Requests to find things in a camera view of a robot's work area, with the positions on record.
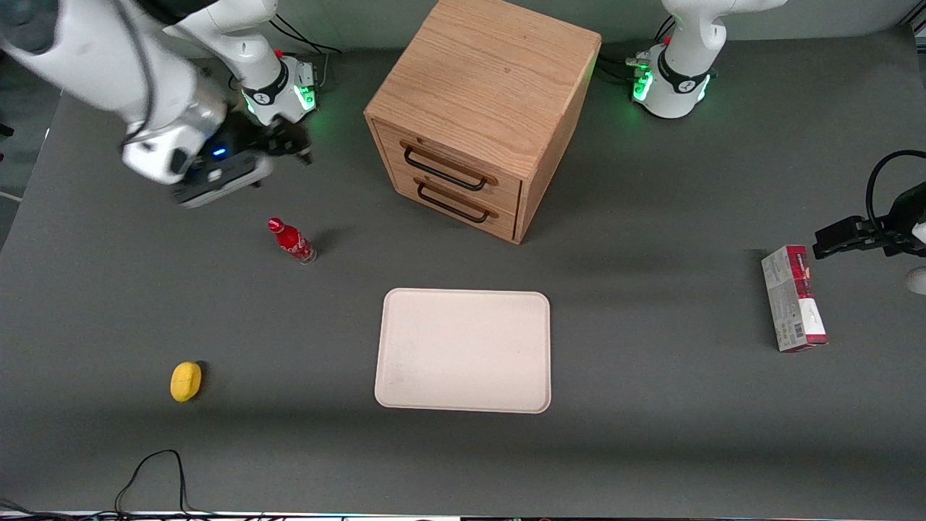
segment red and white box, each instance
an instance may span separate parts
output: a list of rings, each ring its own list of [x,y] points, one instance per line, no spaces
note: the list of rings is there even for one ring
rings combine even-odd
[[[810,290],[806,246],[785,246],[762,260],[778,350],[795,353],[825,344],[826,330]]]

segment red bottle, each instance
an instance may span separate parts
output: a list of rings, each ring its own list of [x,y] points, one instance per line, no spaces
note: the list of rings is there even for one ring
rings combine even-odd
[[[285,249],[300,264],[309,264],[315,260],[318,252],[299,233],[299,230],[287,226],[276,217],[267,221],[267,227],[277,237],[277,244],[280,245],[280,248]]]

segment drawer handle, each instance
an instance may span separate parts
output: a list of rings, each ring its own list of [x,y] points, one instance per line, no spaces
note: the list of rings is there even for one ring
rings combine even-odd
[[[447,205],[447,204],[442,203],[441,201],[435,199],[434,197],[425,196],[425,195],[424,195],[424,186],[425,186],[424,183],[422,183],[422,182],[419,182],[419,183],[418,183],[418,197],[421,197],[421,199],[423,199],[423,200],[425,200],[425,201],[427,201],[427,202],[433,204],[434,206],[436,206],[436,207],[438,207],[438,208],[442,208],[442,209],[444,209],[444,210],[447,210],[447,211],[449,211],[450,213],[453,213],[454,215],[459,215],[459,216],[462,217],[463,219],[466,219],[467,221],[470,221],[470,222],[475,222],[476,224],[482,224],[483,222],[485,222],[486,219],[489,218],[489,213],[490,213],[489,210],[483,210],[483,211],[482,211],[482,216],[481,216],[481,217],[473,217],[473,216],[469,215],[468,213],[466,213],[465,211],[457,210],[456,208],[454,208],[454,207],[452,207],[452,206],[450,206],[450,205]]]
[[[406,146],[406,154],[405,154],[406,163],[408,163],[409,165],[411,165],[411,166],[413,166],[413,167],[415,167],[415,168],[417,168],[417,169],[419,169],[419,170],[424,170],[425,172],[427,172],[427,173],[429,173],[429,174],[431,174],[431,175],[436,175],[437,177],[440,177],[441,179],[443,179],[443,180],[445,180],[445,181],[447,181],[447,182],[449,182],[449,183],[453,183],[453,184],[455,184],[455,185],[457,185],[457,186],[466,188],[467,190],[472,191],[472,192],[479,192],[479,191],[482,190],[482,188],[485,186],[485,177],[482,177],[481,180],[480,180],[477,184],[470,184],[470,183],[467,183],[466,181],[460,181],[459,179],[457,179],[456,177],[454,177],[454,176],[452,176],[452,175],[448,175],[448,174],[443,173],[443,172],[441,172],[441,171],[439,171],[439,170],[437,170],[437,169],[433,169],[433,168],[429,167],[428,165],[426,165],[426,164],[424,164],[424,163],[419,163],[419,162],[417,162],[417,161],[415,161],[414,159],[411,158],[411,153],[412,153],[413,151],[414,151],[414,150],[413,150],[413,148],[412,148],[411,146]]]

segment yellow object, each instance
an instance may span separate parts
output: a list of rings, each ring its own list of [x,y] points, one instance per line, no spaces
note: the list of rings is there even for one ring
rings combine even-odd
[[[196,362],[183,362],[170,377],[170,396],[183,403],[196,396],[203,381],[203,369]]]

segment wooden drawer cabinet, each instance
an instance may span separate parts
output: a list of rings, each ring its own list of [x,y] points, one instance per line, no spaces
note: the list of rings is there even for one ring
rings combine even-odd
[[[395,190],[520,243],[600,45],[500,0],[440,0],[364,111]]]

